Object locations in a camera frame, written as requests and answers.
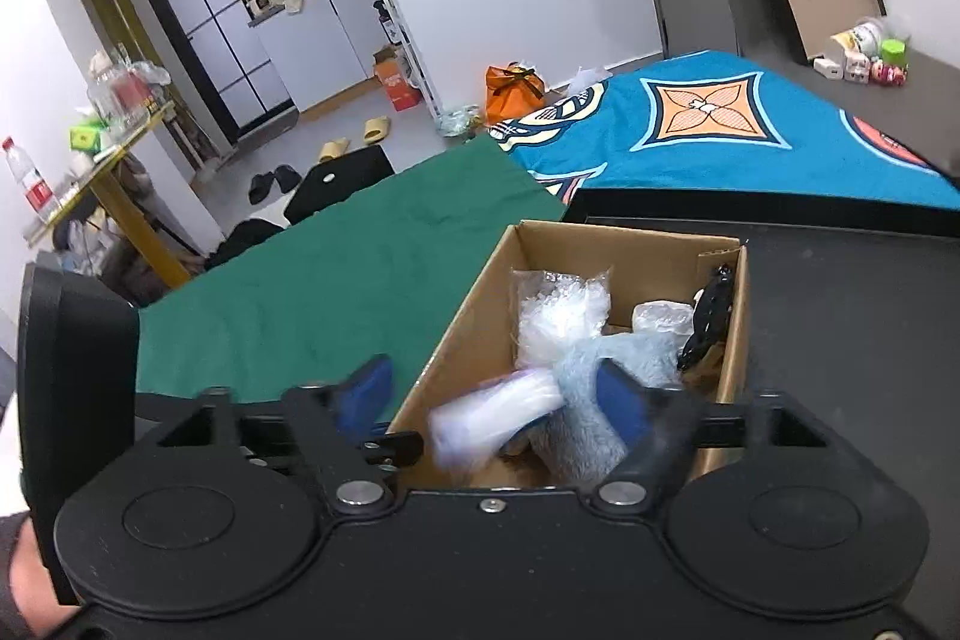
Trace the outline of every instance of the yellow slipper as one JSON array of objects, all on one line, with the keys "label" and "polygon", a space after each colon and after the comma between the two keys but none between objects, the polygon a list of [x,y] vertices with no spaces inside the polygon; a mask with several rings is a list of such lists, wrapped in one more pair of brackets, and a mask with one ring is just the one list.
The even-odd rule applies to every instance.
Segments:
[{"label": "yellow slipper", "polygon": [[332,161],[334,158],[339,158],[350,146],[350,140],[347,137],[342,137],[339,139],[333,140],[333,142],[327,142],[320,148],[320,159],[318,163],[324,164],[328,161]]},{"label": "yellow slipper", "polygon": [[364,145],[376,145],[387,138],[390,133],[390,118],[386,115],[369,119],[363,127]]}]

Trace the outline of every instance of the yellow table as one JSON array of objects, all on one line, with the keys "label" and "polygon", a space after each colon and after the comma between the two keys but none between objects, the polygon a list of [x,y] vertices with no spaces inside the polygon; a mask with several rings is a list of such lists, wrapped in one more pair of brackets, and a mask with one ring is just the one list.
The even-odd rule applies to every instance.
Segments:
[{"label": "yellow table", "polygon": [[54,226],[60,223],[61,220],[80,203],[80,199],[83,198],[86,192],[91,191],[94,196],[97,197],[97,200],[103,206],[104,210],[107,211],[107,214],[117,222],[120,230],[123,231],[131,244],[136,247],[137,252],[143,256],[143,260],[152,266],[152,269],[163,282],[171,287],[171,289],[180,287],[188,282],[190,280],[190,273],[186,271],[184,265],[176,259],[176,256],[174,256],[162,239],[157,237],[157,234],[150,228],[150,224],[147,223],[141,211],[137,208],[136,204],[133,204],[130,196],[127,196],[126,191],[123,190],[120,182],[113,174],[113,170],[116,169],[117,164],[130,152],[133,145],[139,142],[146,133],[152,131],[157,125],[160,125],[160,122],[163,121],[163,118],[173,106],[172,102],[168,102],[160,107],[160,111],[150,115],[150,119],[148,119],[145,124],[137,126],[128,132],[128,135],[121,140],[112,153],[93,167],[90,172],[80,177],[69,191],[67,191],[67,194],[61,197],[61,205],[59,209],[51,215],[50,220],[35,229],[35,231],[27,237],[27,244],[29,244],[30,247],[37,245],[37,242],[40,242],[49,234]]}]

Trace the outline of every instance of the slipper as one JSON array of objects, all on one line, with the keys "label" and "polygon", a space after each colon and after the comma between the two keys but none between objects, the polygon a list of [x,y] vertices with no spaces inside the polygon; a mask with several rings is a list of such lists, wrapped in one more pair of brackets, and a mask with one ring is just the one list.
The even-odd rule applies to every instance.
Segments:
[{"label": "slipper", "polygon": [[332,161],[334,158],[339,158],[350,146],[350,140],[347,137],[342,137],[340,139],[335,139],[333,142],[327,142],[320,148],[320,159],[317,161],[318,164],[325,164],[328,161]]},{"label": "slipper", "polygon": [[270,196],[274,179],[274,172],[267,172],[265,175],[253,175],[253,179],[250,181],[250,190],[247,191],[251,204],[259,204],[267,196]]},{"label": "slipper", "polygon": [[293,191],[296,186],[301,184],[301,180],[304,179],[296,173],[294,167],[288,166],[287,164],[278,166],[274,170],[274,175],[277,177],[277,183],[280,184],[280,192],[282,194],[289,194],[290,191]]},{"label": "slipper", "polygon": [[364,124],[364,145],[376,145],[376,143],[385,140],[389,133],[390,118],[386,115],[379,116],[379,118],[371,118]]}]

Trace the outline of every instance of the orange bag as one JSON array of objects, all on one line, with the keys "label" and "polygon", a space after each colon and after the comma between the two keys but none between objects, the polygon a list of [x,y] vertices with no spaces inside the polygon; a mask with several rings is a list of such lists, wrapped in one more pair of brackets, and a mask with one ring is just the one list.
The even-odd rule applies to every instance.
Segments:
[{"label": "orange bag", "polygon": [[544,81],[517,62],[487,68],[487,124],[513,121],[544,106]]}]

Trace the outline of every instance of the person's arm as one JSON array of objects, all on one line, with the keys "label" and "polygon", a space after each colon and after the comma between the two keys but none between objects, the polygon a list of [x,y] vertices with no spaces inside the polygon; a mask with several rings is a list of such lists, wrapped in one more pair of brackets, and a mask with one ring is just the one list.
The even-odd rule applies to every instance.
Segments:
[{"label": "person's arm", "polygon": [[56,601],[29,515],[0,519],[0,561],[8,562],[0,581],[0,623],[15,637],[44,637],[77,611]]}]

